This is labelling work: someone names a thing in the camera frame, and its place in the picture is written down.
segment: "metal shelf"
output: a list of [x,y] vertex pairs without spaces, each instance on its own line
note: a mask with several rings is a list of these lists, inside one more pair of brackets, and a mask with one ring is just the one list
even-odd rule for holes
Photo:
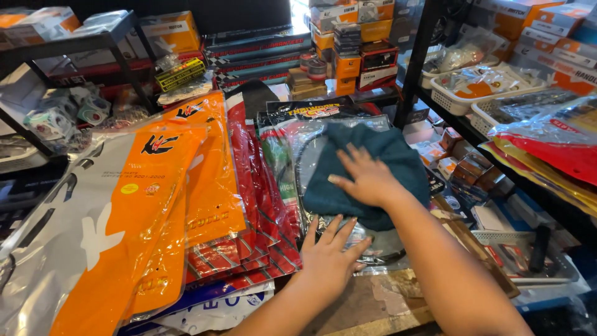
[[[431,91],[417,86],[414,94],[437,113],[444,121],[457,131],[471,145],[477,147],[488,139],[474,129],[467,117],[457,117],[450,114],[431,99]],[[597,227],[591,222],[590,216],[579,208],[559,198],[551,191],[537,185],[529,179],[519,175],[510,167],[499,162],[493,155],[477,148],[494,166],[504,173],[514,184],[531,197],[551,217],[560,223],[582,244],[597,252]]]
[[[110,31],[0,51],[0,64],[2,65],[0,66],[0,79],[5,78],[14,72],[21,64],[27,63],[31,70],[37,74],[47,87],[56,87],[56,84],[35,64],[34,60],[82,53],[97,49],[109,49],[128,82],[132,85],[133,89],[141,99],[143,106],[151,114],[154,114],[156,112],[154,104],[145,95],[141,83],[134,76],[131,68],[128,66],[128,63],[118,48],[118,42],[125,38],[126,34],[131,31],[131,29],[135,29],[137,36],[140,38],[147,51],[147,55],[149,55],[149,59],[152,62],[155,62],[157,58],[149,45],[145,33],[141,29],[141,26],[139,26],[137,16],[134,11],[129,11],[128,14]],[[47,157],[52,157],[54,155],[52,150],[45,146],[37,135],[23,127],[18,121],[12,119],[10,115],[2,109],[0,109],[0,120],[8,124],[15,132],[24,137]]]

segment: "fingernail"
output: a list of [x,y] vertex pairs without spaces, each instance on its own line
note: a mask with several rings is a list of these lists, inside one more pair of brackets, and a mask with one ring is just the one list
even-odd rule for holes
[[340,182],[340,179],[338,178],[338,176],[330,174],[328,176],[328,181],[330,181],[333,184],[337,184],[338,182]]

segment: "towel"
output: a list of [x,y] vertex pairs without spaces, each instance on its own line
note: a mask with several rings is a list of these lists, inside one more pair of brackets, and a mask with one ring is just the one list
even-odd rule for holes
[[336,156],[338,149],[348,152],[348,143],[357,148],[364,146],[373,158],[379,158],[388,166],[392,175],[423,206],[429,205],[429,183],[425,168],[418,152],[410,148],[399,129],[377,132],[363,124],[348,128],[339,123],[330,123],[325,133],[328,143],[321,152],[313,177],[307,184],[303,196],[305,210],[319,215],[340,213],[357,216],[364,227],[374,231],[394,228],[390,216],[382,208],[362,204],[328,181],[330,174],[352,180]]

